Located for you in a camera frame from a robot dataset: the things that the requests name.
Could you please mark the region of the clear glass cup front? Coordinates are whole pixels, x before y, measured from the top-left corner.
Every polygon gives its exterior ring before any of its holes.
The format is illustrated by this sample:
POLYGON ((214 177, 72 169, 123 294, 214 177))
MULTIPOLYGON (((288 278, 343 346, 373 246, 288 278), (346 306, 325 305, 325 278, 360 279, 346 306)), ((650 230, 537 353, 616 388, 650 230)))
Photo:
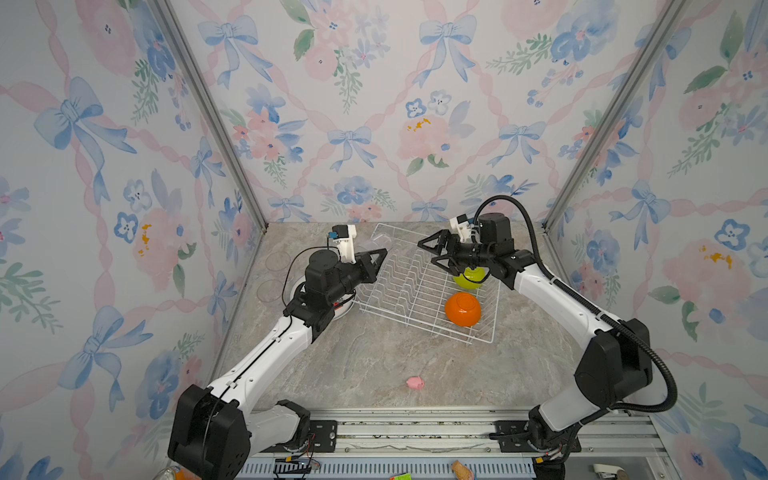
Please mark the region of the clear glass cup front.
POLYGON ((387 234, 382 232, 374 232, 369 238, 362 242, 362 249, 364 251, 390 249, 391 244, 392 240, 387 234))

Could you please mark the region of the clear glass cup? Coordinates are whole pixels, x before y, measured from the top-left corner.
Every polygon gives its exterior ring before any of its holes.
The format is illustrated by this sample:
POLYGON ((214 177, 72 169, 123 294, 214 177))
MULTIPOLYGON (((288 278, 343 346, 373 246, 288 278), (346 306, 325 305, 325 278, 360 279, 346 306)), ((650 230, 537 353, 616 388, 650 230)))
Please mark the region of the clear glass cup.
POLYGON ((283 281, 278 279, 263 281, 256 288, 256 296, 263 303, 282 303, 283 281))
POLYGON ((292 256, 285 251, 270 253, 265 260, 265 267, 270 272, 285 272, 292 262, 292 256))
POLYGON ((387 234, 382 232, 374 232, 369 238, 362 242, 362 249, 364 251, 390 249, 391 244, 392 240, 387 234))

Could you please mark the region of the lime green bowl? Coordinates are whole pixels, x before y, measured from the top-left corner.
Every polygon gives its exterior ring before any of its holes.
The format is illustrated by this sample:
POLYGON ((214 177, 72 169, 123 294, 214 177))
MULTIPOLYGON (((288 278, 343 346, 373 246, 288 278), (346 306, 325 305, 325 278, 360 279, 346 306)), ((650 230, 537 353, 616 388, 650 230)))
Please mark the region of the lime green bowl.
POLYGON ((467 291, 478 290, 487 280, 488 271, 482 267, 466 268, 461 274, 453 278, 459 288, 467 291))

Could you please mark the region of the watermelon pattern plate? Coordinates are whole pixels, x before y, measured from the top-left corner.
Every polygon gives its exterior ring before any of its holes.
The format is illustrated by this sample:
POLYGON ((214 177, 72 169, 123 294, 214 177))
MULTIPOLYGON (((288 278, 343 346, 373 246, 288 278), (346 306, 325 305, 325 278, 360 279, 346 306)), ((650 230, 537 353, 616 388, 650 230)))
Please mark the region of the watermelon pattern plate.
POLYGON ((353 306, 354 306, 354 301, 353 300, 350 300, 350 301, 348 301, 348 302, 346 302, 344 304, 337 305, 335 310, 334 310, 334 317, 333 317, 333 319, 334 320, 338 320, 338 319, 342 318, 343 316, 345 316, 346 314, 348 314, 350 312, 350 310, 352 309, 353 306))

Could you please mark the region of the orange bowl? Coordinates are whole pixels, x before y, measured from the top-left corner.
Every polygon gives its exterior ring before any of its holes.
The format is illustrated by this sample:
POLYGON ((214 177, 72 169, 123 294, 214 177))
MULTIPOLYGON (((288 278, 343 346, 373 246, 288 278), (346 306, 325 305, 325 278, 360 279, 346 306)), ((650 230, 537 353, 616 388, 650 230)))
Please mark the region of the orange bowl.
POLYGON ((457 292, 444 305, 446 318, 459 327, 470 328, 482 318, 479 300, 467 292, 457 292))

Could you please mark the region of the clear glass cup back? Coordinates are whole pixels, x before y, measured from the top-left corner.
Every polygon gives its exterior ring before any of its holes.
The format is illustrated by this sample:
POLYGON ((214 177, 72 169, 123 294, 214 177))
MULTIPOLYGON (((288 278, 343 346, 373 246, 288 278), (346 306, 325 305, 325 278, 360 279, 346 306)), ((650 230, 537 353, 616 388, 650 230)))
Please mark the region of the clear glass cup back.
POLYGON ((270 272, 285 272, 292 262, 292 256, 285 251, 270 253, 265 260, 265 267, 270 272))

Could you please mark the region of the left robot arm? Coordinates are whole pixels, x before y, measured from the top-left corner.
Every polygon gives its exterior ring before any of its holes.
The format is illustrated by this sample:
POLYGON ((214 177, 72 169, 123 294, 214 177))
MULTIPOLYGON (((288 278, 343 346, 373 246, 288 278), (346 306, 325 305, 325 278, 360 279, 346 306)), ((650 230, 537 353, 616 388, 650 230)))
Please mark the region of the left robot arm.
POLYGON ((316 248, 281 317, 232 369, 180 396, 168 445, 171 461, 201 479, 233 479, 247 458, 271 448, 295 452, 310 443, 310 412, 288 400, 253 409, 288 364, 344 314, 360 285, 373 284, 387 251, 350 260, 339 248, 316 248))

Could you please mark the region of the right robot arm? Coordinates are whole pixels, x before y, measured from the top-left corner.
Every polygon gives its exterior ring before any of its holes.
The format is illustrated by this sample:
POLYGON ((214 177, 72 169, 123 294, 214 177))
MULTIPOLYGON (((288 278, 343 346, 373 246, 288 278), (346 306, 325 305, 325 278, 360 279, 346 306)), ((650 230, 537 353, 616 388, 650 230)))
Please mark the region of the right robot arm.
POLYGON ((620 408, 653 379, 650 356, 639 346, 648 329, 603 312, 552 274, 532 251, 516 246, 509 219, 483 214, 473 227, 466 216, 419 241, 432 264, 451 275, 480 268, 533 301, 578 343, 581 359, 564 389, 528 414, 524 439, 544 452, 564 447, 581 426, 620 408))

